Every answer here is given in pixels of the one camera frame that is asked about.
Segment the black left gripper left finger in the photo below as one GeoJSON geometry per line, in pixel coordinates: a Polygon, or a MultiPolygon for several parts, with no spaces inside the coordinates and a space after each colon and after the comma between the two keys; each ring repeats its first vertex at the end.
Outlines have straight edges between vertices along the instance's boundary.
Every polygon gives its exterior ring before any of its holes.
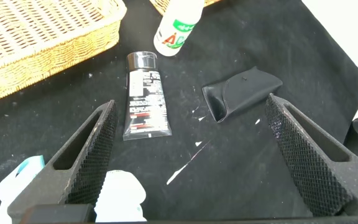
{"type": "Polygon", "coordinates": [[[111,100],[97,107],[7,208],[21,218],[35,205],[95,205],[107,173],[117,126],[111,100]]]}

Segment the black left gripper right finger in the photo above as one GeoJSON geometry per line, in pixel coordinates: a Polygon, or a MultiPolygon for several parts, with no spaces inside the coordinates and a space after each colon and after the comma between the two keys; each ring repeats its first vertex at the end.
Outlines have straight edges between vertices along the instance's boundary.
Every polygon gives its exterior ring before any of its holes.
{"type": "Polygon", "coordinates": [[[269,94],[268,125],[314,216],[358,216],[358,156],[289,101],[269,94]]]}

